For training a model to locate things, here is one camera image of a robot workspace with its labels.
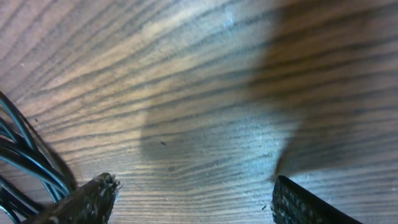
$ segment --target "wooden table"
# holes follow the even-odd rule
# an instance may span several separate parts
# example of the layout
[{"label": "wooden table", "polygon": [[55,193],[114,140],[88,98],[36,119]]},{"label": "wooden table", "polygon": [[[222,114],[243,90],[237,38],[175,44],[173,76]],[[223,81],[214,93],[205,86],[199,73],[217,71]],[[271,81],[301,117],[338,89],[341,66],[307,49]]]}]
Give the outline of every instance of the wooden table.
[{"label": "wooden table", "polygon": [[79,183],[124,184],[113,223],[272,223],[281,154],[348,215],[398,218],[398,1],[6,0],[0,59]]}]

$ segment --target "wooden surface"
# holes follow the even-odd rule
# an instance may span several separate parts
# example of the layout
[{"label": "wooden surface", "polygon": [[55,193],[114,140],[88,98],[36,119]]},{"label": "wooden surface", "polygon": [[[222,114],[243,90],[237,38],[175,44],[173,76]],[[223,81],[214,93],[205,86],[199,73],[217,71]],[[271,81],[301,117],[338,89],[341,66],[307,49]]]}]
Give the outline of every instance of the wooden surface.
[{"label": "wooden surface", "polygon": [[113,223],[272,223],[281,154],[336,208],[395,223],[397,72],[398,1],[0,3],[0,90],[80,184],[117,174]]}]

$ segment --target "black cable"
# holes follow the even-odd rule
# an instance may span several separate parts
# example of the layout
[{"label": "black cable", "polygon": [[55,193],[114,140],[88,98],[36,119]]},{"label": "black cable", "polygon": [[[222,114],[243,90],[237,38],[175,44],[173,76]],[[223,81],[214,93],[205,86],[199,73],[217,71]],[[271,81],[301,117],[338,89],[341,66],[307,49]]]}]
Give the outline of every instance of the black cable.
[{"label": "black cable", "polygon": [[[10,116],[18,131],[13,130],[4,119],[0,118],[0,159],[39,178],[54,202],[58,202],[75,190],[77,183],[66,164],[44,144],[28,120],[1,92],[0,105]],[[46,156],[55,167],[58,167],[58,170],[39,151],[30,131],[38,139],[39,146],[44,147]],[[20,222],[15,212],[27,218],[44,209],[41,204],[27,197],[1,175],[0,185],[2,186],[0,208],[14,223]]]}]

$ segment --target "brown wood surface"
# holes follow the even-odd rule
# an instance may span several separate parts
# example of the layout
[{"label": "brown wood surface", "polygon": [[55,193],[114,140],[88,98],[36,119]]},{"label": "brown wood surface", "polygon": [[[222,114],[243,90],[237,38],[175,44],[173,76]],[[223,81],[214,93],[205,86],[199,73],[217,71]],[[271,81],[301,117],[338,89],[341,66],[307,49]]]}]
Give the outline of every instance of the brown wood surface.
[{"label": "brown wood surface", "polygon": [[113,223],[272,223],[281,154],[348,215],[398,219],[398,1],[5,0],[0,90],[80,184],[117,174]]}]

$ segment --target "black wire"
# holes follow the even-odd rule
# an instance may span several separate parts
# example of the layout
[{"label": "black wire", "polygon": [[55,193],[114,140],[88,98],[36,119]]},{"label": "black wire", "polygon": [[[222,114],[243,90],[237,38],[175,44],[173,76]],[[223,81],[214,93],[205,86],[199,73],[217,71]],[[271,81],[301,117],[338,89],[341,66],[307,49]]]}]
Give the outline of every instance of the black wire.
[{"label": "black wire", "polygon": [[[0,105],[16,124],[19,133],[15,132],[2,118],[0,118],[0,159],[23,171],[39,178],[54,202],[66,197],[77,188],[72,172],[66,164],[56,156],[43,142],[34,128],[11,101],[0,91]],[[51,157],[54,169],[47,158],[39,151],[30,131],[44,147]],[[0,175],[0,208],[3,209],[14,223],[19,223],[15,212],[27,218],[39,213],[44,207],[23,194],[14,185]]]}]

